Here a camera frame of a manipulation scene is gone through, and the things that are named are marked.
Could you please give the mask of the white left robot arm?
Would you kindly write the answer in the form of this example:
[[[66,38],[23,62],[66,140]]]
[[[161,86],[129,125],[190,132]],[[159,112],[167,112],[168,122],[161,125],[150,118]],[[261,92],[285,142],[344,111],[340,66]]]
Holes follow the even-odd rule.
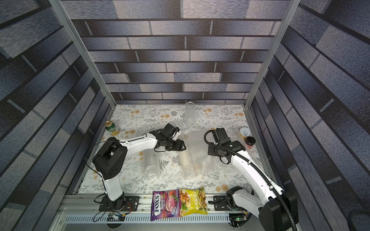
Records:
[[[184,141],[178,139],[181,131],[168,123],[163,129],[128,140],[118,140],[115,137],[104,142],[94,156],[92,163],[103,179],[105,194],[112,202],[123,197],[118,174],[129,154],[138,153],[147,149],[156,150],[163,147],[165,151],[185,151]]]

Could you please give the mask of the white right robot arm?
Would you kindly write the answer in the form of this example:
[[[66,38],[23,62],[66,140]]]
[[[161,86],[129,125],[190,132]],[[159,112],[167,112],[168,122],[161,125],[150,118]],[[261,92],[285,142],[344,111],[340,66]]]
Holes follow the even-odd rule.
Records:
[[[274,183],[252,160],[239,141],[231,141],[224,128],[207,131],[204,141],[208,155],[226,159],[238,169],[254,193],[237,186],[227,191],[226,203],[231,209],[250,212],[266,231],[297,230],[299,222],[297,197]]]

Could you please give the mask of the clear textured glass vase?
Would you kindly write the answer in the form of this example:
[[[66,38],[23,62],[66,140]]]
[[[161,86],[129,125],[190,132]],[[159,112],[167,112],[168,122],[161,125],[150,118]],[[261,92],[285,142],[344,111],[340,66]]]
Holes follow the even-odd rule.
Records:
[[[195,103],[187,102],[185,105],[185,125],[187,127],[192,127],[195,125]]]

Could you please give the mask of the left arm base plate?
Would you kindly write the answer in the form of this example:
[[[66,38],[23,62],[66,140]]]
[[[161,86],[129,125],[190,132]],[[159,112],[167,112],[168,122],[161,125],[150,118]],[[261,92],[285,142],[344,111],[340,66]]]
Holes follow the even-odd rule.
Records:
[[[133,212],[137,211],[139,196],[121,196],[116,201],[111,201],[107,196],[99,203],[100,212]]]

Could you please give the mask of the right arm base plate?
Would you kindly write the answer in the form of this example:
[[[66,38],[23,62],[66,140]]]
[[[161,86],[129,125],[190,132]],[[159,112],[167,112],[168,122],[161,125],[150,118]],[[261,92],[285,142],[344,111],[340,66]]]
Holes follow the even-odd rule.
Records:
[[[225,195],[214,195],[213,206],[215,211],[245,211],[242,208],[232,208],[229,206]]]

